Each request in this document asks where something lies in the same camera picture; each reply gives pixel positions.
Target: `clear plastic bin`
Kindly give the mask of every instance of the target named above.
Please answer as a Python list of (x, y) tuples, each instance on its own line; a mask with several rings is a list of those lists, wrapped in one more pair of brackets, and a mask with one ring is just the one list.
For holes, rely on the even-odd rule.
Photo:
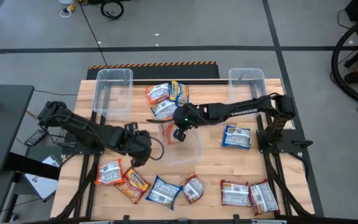
[(265, 75), (259, 68), (230, 69), (228, 88), (228, 103), (251, 100), (267, 94)]
[(92, 110), (109, 117), (128, 118), (133, 102), (133, 77), (132, 70), (128, 68), (100, 70)]
[(183, 142), (179, 142), (176, 139), (168, 142), (168, 138), (163, 134), (162, 126), (160, 126), (160, 139), (165, 148), (163, 159), (166, 165), (189, 164), (195, 162), (203, 155), (203, 146), (198, 135), (198, 130), (192, 128), (187, 130), (185, 134), (186, 139)]

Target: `gray floor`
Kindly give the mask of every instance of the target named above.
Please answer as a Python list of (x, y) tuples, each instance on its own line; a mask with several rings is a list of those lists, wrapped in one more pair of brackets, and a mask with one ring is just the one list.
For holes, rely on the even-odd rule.
[[(269, 0), (280, 45), (334, 46), (346, 31), (336, 24), (337, 12), (348, 2)], [(97, 7), (85, 7), (102, 47), (273, 46), (262, 1), (131, 0), (124, 6), (123, 17), (114, 22), (104, 20)], [(57, 0), (5, 0), (0, 49), (95, 47), (80, 8), (66, 19), (58, 15), (62, 8)], [(345, 14), (341, 22), (352, 25)], [(351, 40), (348, 45), (358, 45), (357, 37)], [(309, 150), (324, 213), (358, 218), (357, 102), (329, 81), (331, 54), (283, 52), (305, 135), (314, 141)], [(215, 60), (221, 78), (234, 67), (261, 68), (267, 78), (282, 77), (274, 51), (109, 52), (105, 57), (111, 64)], [(0, 83), (76, 93), (88, 66), (97, 64), (103, 64), (99, 53), (0, 54)], [(72, 96), (34, 93), (29, 111), (38, 113), (47, 100), (75, 106)], [(37, 122), (26, 116), (17, 137), (25, 140), (35, 130)], [(12, 150), (24, 153), (25, 148), (15, 142)], [(31, 199), (20, 197), (18, 203)], [(20, 222), (36, 221), (47, 218), (51, 206), (52, 200), (32, 202), (15, 212)]]

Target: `wooden table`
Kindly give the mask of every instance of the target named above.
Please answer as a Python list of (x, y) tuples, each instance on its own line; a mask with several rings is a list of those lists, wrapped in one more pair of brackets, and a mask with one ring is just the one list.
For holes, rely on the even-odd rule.
[[(268, 93), (281, 93), (283, 88), (279, 79), (265, 81)], [(91, 117), (91, 103), (94, 93), (95, 81), (82, 81), (74, 113)], [(134, 86), (134, 102), (131, 117), (126, 120), (106, 118), (106, 124), (123, 126), (136, 121), (139, 129), (148, 130), (151, 135), (158, 134), (158, 125), (147, 123), (145, 120), (153, 118), (150, 105), (146, 97), (145, 85)], [(190, 101), (193, 104), (200, 103), (226, 103), (228, 99), (227, 85), (190, 85)], [(238, 101), (251, 99), (249, 86), (244, 86), (244, 93), (238, 96)], [(222, 206), (220, 181), (222, 179), (249, 182), (250, 184), (263, 181), (267, 178), (263, 155), (257, 147), (257, 122), (254, 114), (230, 118), (227, 124), (251, 129), (251, 149), (235, 149), (221, 147), (225, 125), (206, 126), (198, 129), (202, 141), (203, 155), (194, 163), (182, 166), (168, 166), (161, 161), (149, 159), (146, 165), (138, 167), (136, 171), (151, 184), (155, 176), (159, 175), (169, 183), (180, 185), (191, 174), (196, 174), (204, 183), (203, 197), (196, 203), (189, 205), (182, 193), (175, 201), (174, 211), (169, 208), (145, 199), (148, 192), (133, 205), (131, 201), (113, 186), (97, 185), (94, 193), (92, 220), (122, 220), (124, 215), (129, 215), (131, 220), (176, 220), (187, 219), (232, 219), (234, 214), (240, 218), (254, 218), (254, 210), (250, 207)], [(160, 153), (157, 144), (154, 144), (152, 155)], [(305, 179), (303, 165), (300, 161), (281, 154), (283, 171), (287, 187), (302, 206), (313, 213), (313, 204)], [(100, 164), (105, 164), (113, 159), (121, 158), (123, 169), (130, 166), (131, 158), (121, 156), (110, 150), (100, 157)], [(75, 156), (62, 167), (58, 189), (53, 203), (51, 217), (58, 215), (72, 198), (78, 188), (83, 156)], [(281, 192), (276, 187), (278, 204), (281, 214), (284, 214)], [(83, 196), (80, 215), (85, 215), (87, 191)], [(273, 218), (273, 213), (259, 215), (257, 218)]]

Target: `yellow and black striped edge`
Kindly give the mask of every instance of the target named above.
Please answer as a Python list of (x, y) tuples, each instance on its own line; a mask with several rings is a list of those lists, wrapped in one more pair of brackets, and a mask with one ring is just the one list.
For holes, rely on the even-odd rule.
[(97, 68), (132, 68), (132, 67), (152, 67), (152, 66), (174, 66), (174, 65), (216, 65), (216, 62), (167, 62), (167, 63), (133, 63), (133, 64), (121, 64), (121, 65), (91, 65), (88, 69)]

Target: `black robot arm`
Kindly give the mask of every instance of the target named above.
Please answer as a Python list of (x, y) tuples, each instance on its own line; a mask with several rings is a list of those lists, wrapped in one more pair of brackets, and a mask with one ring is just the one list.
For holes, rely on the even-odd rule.
[(48, 101), (38, 119), (41, 128), (62, 127), (91, 149), (105, 147), (122, 155), (128, 154), (132, 157), (134, 167), (144, 165), (150, 157), (150, 134), (136, 130), (137, 123), (130, 123), (126, 128), (103, 126), (74, 114), (59, 101)]
[(271, 126), (267, 128), (270, 140), (279, 139), (280, 131), (287, 121), (295, 117), (295, 107), (289, 96), (272, 93), (269, 95), (246, 100), (238, 103), (208, 103), (202, 105), (187, 104), (178, 107), (173, 114), (173, 121), (178, 129), (173, 136), (179, 141), (186, 138), (185, 131), (205, 125), (214, 125), (233, 116), (264, 112), (274, 118)]

